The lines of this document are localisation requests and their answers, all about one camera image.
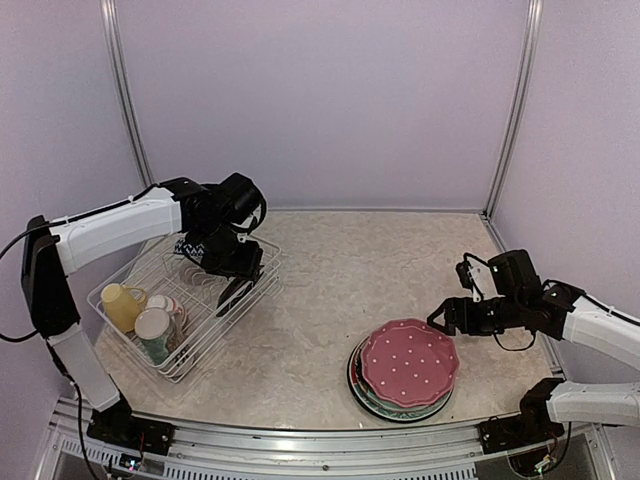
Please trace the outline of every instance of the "white dish rack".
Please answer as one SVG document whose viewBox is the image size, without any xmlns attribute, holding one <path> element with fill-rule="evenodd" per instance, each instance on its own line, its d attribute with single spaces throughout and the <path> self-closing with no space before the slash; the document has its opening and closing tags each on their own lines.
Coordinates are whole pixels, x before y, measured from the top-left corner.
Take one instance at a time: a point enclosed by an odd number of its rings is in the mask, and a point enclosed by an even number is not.
<svg viewBox="0 0 640 480">
<path fill-rule="evenodd" d="M 87 301 L 130 350 L 148 367 L 172 383 L 182 380 L 193 367 L 213 354 L 216 343 L 264 295 L 279 287 L 280 247 L 262 238 L 264 253 L 258 281 L 242 282 L 234 293 L 218 306 L 218 298 L 230 280 L 209 275 L 183 255 L 174 253 L 181 235 L 169 235 L 149 242 L 138 256 L 98 285 Z M 122 333 L 104 311 L 100 293 L 110 283 L 120 283 L 144 289 L 148 296 L 163 294 L 179 300 L 187 311 L 183 328 L 185 341 L 161 364 L 155 364 L 134 332 Z"/>
</svg>

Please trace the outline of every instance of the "plate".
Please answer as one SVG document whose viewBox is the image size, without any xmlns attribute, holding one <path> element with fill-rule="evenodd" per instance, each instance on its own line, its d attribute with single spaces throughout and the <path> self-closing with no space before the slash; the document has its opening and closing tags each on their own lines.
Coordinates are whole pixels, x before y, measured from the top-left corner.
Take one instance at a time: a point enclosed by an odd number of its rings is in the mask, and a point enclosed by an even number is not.
<svg viewBox="0 0 640 480">
<path fill-rule="evenodd" d="M 376 417 L 382 418 L 384 420 L 388 420 L 390 422 L 396 423 L 414 423 L 419 422 L 421 420 L 426 420 L 429 417 L 432 417 L 436 413 L 438 413 L 442 408 L 446 405 L 451 398 L 451 392 L 448 392 L 446 395 L 443 395 L 437 402 L 429 407 L 425 407 L 421 411 L 392 411 L 386 409 L 375 402 L 373 402 L 365 393 L 365 389 L 359 381 L 358 372 L 356 369 L 356 361 L 358 356 L 360 355 L 360 347 L 362 344 L 366 342 L 366 339 L 356 347 L 351 356 L 349 357 L 349 362 L 347 364 L 347 383 L 349 385 L 349 389 L 351 393 L 357 400 L 357 402 L 369 413 L 372 413 Z"/>
<path fill-rule="evenodd" d="M 381 399 L 380 397 L 378 397 L 375 392 L 373 391 L 373 389 L 371 388 L 371 386 L 364 380 L 364 378 L 362 377 L 362 361 L 360 359 L 360 354 L 361 354 L 361 350 L 362 347 L 364 347 L 366 341 L 368 339 L 365 339 L 362 341 L 362 343 L 360 343 L 360 345 L 358 345 L 358 349 L 355 352 L 355 356 L 354 356 L 354 362 L 356 365 L 356 376 L 358 379 L 358 384 L 360 385 L 360 388 L 362 389 L 362 391 L 364 392 L 364 394 L 367 396 L 367 398 L 369 400 L 371 400 L 373 403 L 375 403 L 376 405 L 380 406 L 381 408 L 384 408 L 385 410 L 391 411 L 391 412 L 398 412 L 398 413 L 411 413 L 411 412 L 416 412 L 416 413 L 428 413 L 429 409 L 433 408 L 432 405 L 419 405 L 417 407 L 401 407 L 400 405 L 397 405 L 393 402 L 388 402 L 386 400 Z"/>
<path fill-rule="evenodd" d="M 460 365 L 453 340 L 415 318 L 375 330 L 360 357 L 374 393 L 403 408 L 437 402 L 453 389 Z"/>
</svg>

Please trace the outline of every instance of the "marble countertop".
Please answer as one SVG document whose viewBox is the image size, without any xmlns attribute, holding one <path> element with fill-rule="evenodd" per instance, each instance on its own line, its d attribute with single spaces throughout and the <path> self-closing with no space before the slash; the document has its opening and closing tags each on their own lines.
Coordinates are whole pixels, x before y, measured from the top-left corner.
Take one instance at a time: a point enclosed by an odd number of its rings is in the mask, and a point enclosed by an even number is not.
<svg viewBox="0 0 640 480">
<path fill-rule="evenodd" d="M 446 297 L 468 295 L 455 273 L 464 252 L 497 254 L 472 214 L 273 212 L 259 235 L 282 247 L 284 289 L 259 302 L 182 382 L 142 366 L 103 331 L 98 354 L 135 410 L 250 427 L 397 428 L 351 396 L 351 351 L 388 320 L 424 319 Z M 551 375 L 538 344 L 505 352 L 491 337 L 454 341 L 452 398 L 418 425 L 516 412 L 524 393 Z M 524 331 L 503 336 L 507 347 L 528 342 Z"/>
</svg>

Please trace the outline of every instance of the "dish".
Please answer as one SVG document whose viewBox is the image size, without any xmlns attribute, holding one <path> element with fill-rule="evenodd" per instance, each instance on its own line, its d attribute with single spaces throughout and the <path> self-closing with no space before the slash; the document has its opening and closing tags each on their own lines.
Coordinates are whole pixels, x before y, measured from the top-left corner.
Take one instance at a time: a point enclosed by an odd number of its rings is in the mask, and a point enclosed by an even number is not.
<svg viewBox="0 0 640 480">
<path fill-rule="evenodd" d="M 451 398 L 451 393 L 448 392 L 444 394 L 440 399 L 438 399 L 433 405 L 428 407 L 424 407 L 419 411 L 396 411 L 384 408 L 369 398 L 363 388 L 363 385 L 360 383 L 358 378 L 358 372 L 356 368 L 357 358 L 360 356 L 360 347 L 362 347 L 366 343 L 367 339 L 363 340 L 354 350 L 351 352 L 351 356 L 349 357 L 349 362 L 347 364 L 347 383 L 349 385 L 349 389 L 351 393 L 355 397 L 356 401 L 369 413 L 382 418 L 384 420 L 388 420 L 390 422 L 396 423 L 413 423 L 419 422 L 421 420 L 426 420 L 429 417 L 432 417 L 436 413 L 438 413 L 442 408 L 447 404 L 449 399 Z"/>
<path fill-rule="evenodd" d="M 453 340 L 418 319 L 375 330 L 360 358 L 375 395 L 403 408 L 436 403 L 453 389 L 460 365 Z"/>
<path fill-rule="evenodd" d="M 366 380 L 362 377 L 362 361 L 360 359 L 360 354 L 361 354 L 361 350 L 362 347 L 364 346 L 364 344 L 366 343 L 368 339 L 365 339 L 362 341 L 362 343 L 360 343 L 360 345 L 358 346 L 358 351 L 355 352 L 355 356 L 354 356 L 354 362 L 356 365 L 356 376 L 358 378 L 358 384 L 360 385 L 360 388 L 362 389 L 362 391 L 364 392 L 364 394 L 367 396 L 367 398 L 369 400 L 371 400 L 373 403 L 375 403 L 376 405 L 378 405 L 381 408 L 384 408 L 385 410 L 389 410 L 391 412 L 398 412 L 398 413 L 411 413 L 411 412 L 416 412 L 416 413 L 427 413 L 428 409 L 432 408 L 432 405 L 418 405 L 416 407 L 401 407 L 400 405 L 397 405 L 393 402 L 389 402 L 386 400 L 381 399 L 380 397 L 378 397 L 375 392 L 373 391 L 373 389 L 371 388 L 371 386 L 366 382 Z"/>
</svg>

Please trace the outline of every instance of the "lavender wall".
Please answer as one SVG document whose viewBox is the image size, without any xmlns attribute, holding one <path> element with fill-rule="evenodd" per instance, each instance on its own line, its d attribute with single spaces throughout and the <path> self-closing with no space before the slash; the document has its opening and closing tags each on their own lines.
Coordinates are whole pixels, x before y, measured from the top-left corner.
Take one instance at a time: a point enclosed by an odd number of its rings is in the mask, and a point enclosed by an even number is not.
<svg viewBox="0 0 640 480">
<path fill-rule="evenodd" d="M 483 207 L 526 0 L 137 0 L 118 12 L 158 177 L 271 205 Z"/>
<path fill-rule="evenodd" d="M 640 316 L 640 4 L 546 2 L 529 98 L 495 218 L 540 274 Z M 584 382 L 640 380 L 560 344 Z M 624 478 L 637 478 L 640 430 L 611 430 Z"/>
<path fill-rule="evenodd" d="M 0 245 L 29 218 L 55 218 L 119 200 L 140 185 L 113 86 L 99 2 L 0 3 Z M 0 331 L 32 330 L 19 288 L 21 245 L 0 263 Z M 117 255 L 72 278 L 84 300 Z M 0 345 L 0 472 L 27 478 L 62 381 L 43 342 Z"/>
</svg>

